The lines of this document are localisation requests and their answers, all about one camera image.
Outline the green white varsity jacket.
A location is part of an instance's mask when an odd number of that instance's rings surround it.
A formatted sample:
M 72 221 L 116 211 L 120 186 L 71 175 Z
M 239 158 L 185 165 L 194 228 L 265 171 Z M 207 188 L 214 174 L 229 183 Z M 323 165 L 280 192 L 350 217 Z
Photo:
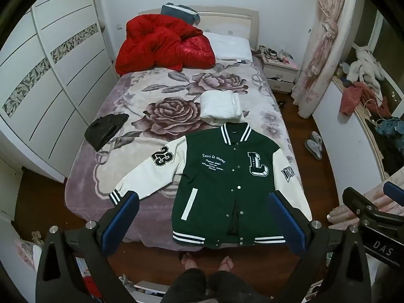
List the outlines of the green white varsity jacket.
M 168 142 L 126 174 L 110 194 L 117 204 L 130 192 L 143 199 L 179 179 L 172 238 L 218 248 L 284 243 L 268 209 L 281 192 L 304 216 L 310 206 L 296 172 L 277 143 L 246 123 L 225 123 Z

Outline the grey slippers pair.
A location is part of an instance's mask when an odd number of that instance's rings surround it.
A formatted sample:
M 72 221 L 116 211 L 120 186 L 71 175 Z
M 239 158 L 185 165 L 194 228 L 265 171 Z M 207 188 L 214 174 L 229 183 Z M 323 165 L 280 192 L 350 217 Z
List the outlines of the grey slippers pair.
M 313 131 L 310 133 L 310 138 L 305 141 L 304 145 L 306 149 L 317 159 L 322 159 L 322 144 L 323 140 L 321 136 Z

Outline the white dresser with clutter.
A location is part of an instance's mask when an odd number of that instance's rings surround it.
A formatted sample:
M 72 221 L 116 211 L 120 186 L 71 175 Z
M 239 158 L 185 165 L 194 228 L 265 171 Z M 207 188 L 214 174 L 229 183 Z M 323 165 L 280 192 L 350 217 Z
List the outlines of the white dresser with clutter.
M 403 42 L 369 2 L 314 120 L 339 196 L 346 187 L 365 193 L 403 167 Z

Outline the person legs and feet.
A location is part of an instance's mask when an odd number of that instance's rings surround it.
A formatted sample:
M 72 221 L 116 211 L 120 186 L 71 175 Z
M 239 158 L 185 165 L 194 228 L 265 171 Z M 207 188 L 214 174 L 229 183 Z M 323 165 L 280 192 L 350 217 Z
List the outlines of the person legs and feet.
M 162 302 L 271 302 L 232 272 L 234 263 L 225 257 L 218 270 L 206 276 L 188 252 L 180 254 L 184 272 L 168 288 Z

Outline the black folded garment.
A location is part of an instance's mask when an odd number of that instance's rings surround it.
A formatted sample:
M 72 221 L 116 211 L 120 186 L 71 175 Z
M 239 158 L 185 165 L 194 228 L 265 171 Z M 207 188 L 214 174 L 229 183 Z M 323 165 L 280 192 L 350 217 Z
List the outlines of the black folded garment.
M 102 116 L 86 129 L 84 137 L 96 152 L 100 151 L 123 127 L 128 114 L 108 114 Z

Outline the white bedside table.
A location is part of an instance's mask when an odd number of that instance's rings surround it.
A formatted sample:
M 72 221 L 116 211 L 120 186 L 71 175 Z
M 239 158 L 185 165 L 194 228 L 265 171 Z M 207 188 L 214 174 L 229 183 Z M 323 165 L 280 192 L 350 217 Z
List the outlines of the white bedside table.
M 259 51 L 264 63 L 263 72 L 271 90 L 286 94 L 291 93 L 300 73 L 300 68 L 295 64 L 293 58 L 283 53 L 277 53 L 277 51 L 263 45 L 260 45 Z

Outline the white folded fluffy garment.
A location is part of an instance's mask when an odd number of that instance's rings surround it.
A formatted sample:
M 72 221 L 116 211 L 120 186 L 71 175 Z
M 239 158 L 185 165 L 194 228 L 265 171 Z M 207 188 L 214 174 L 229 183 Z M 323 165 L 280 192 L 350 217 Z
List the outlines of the white folded fluffy garment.
M 239 94 L 210 90 L 201 95 L 201 119 L 210 125 L 240 122 L 244 119 Z

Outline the floral purple bed blanket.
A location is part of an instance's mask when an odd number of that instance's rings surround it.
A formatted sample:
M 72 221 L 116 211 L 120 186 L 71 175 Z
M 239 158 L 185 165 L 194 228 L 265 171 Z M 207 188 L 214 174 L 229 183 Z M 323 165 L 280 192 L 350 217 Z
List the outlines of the floral purple bed blanket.
M 128 114 L 120 131 L 98 152 L 82 144 L 65 189 L 67 208 L 85 220 L 100 220 L 114 203 L 118 182 L 168 142 L 215 129 L 201 119 L 201 95 L 210 90 L 239 94 L 244 119 L 277 143 L 301 177 L 280 107 L 259 62 L 218 61 L 209 70 L 154 68 L 122 76 L 101 106 L 99 117 Z M 151 248 L 196 252 L 207 246 L 183 245 L 172 238 L 171 214 L 179 179 L 146 198 L 124 240 Z

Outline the white wardrobe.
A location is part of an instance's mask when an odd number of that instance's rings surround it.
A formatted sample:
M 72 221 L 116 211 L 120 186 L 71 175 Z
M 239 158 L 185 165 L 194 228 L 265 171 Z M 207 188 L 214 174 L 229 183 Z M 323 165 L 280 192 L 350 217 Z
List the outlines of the white wardrobe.
M 94 0 L 35 0 L 1 49 L 1 134 L 21 168 L 63 181 L 117 77 Z

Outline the pink floral curtain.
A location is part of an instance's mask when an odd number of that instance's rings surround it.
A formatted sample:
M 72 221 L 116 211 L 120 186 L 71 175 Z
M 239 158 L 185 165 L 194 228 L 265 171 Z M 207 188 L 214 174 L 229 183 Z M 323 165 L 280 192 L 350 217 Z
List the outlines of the pink floral curtain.
M 323 98 L 342 57 L 356 0 L 316 0 L 316 17 L 301 72 L 292 89 L 301 118 L 309 118 Z

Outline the white pillow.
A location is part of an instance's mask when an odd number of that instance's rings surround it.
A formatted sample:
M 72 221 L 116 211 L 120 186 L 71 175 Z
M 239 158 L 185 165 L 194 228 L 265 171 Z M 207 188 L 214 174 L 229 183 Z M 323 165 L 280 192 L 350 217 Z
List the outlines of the white pillow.
M 247 39 L 212 32 L 204 32 L 203 35 L 209 40 L 216 59 L 253 61 L 250 43 Z

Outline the white bed headboard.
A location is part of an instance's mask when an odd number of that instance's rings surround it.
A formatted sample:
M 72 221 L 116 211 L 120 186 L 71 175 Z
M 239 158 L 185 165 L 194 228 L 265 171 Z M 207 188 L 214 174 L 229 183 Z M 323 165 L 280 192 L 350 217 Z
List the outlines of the white bed headboard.
M 200 21 L 194 26 L 204 32 L 248 39 L 252 49 L 258 47 L 260 15 L 257 10 L 230 6 L 191 6 L 189 8 L 169 6 L 169 8 L 192 16 L 198 14 Z

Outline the red quilted duvet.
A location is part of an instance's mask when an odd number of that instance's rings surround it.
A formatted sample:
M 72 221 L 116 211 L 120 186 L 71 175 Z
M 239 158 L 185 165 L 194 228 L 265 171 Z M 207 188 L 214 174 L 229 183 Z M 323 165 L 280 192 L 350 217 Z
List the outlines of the red quilted duvet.
M 215 63 L 215 54 L 202 30 L 173 16 L 141 14 L 127 22 L 115 70 L 123 76 L 153 67 L 210 69 Z

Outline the grey blue folded cushion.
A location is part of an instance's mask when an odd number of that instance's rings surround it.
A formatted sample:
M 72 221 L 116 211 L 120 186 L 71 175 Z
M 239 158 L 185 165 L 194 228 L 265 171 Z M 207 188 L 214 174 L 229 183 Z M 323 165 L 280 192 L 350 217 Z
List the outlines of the grey blue folded cushion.
M 179 18 L 189 25 L 198 25 L 201 21 L 201 17 L 196 10 L 184 5 L 167 3 L 161 7 L 160 13 L 162 15 Z

